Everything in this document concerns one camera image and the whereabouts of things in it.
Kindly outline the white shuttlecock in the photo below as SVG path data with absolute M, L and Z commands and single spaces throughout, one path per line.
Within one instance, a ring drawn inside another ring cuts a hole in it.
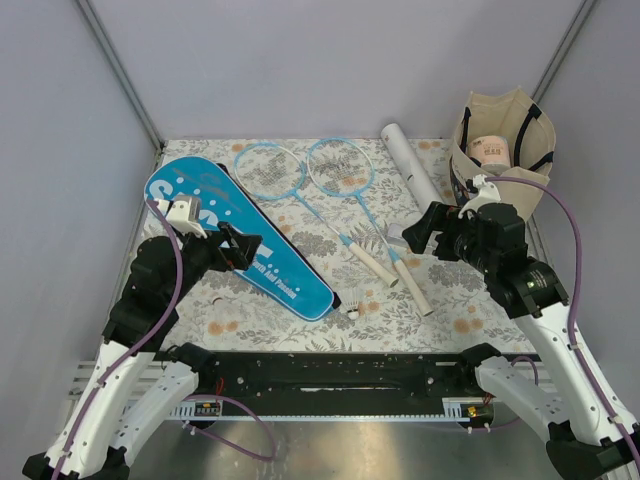
M 344 306 L 350 320 L 356 320 L 360 317 L 361 301 L 362 291 L 359 287 L 354 287 L 347 291 L 344 299 Z

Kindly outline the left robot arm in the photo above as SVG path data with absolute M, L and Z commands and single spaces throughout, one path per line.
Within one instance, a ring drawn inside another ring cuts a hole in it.
M 29 479 L 125 479 L 142 447 L 191 394 L 213 393 L 216 357 L 185 343 L 160 378 L 130 405 L 139 378 L 178 321 L 176 305 L 208 271 L 248 269 L 259 235 L 221 222 L 204 237 L 154 237 L 138 248 L 121 298 L 111 309 L 98 359 L 67 424 L 45 452 L 23 467 Z

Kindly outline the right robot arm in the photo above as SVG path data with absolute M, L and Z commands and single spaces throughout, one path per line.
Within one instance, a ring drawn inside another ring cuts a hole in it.
M 402 236 L 416 254 L 435 240 L 434 255 L 463 261 L 484 276 L 490 297 L 525 334 L 556 392 L 515 371 L 488 345 L 465 351 L 455 371 L 464 394 L 482 391 L 504 402 L 545 445 L 564 479 L 598 479 L 633 460 L 639 422 L 612 391 L 577 326 L 554 270 L 528 254 L 525 222 L 509 204 L 476 210 L 432 203 Z

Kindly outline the white shuttlecock tube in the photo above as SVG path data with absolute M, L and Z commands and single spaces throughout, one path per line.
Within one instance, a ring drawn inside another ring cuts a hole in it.
M 397 123 L 386 125 L 381 130 L 380 137 L 414 197 L 419 211 L 425 213 L 432 202 L 442 202 L 435 184 L 400 126 Z

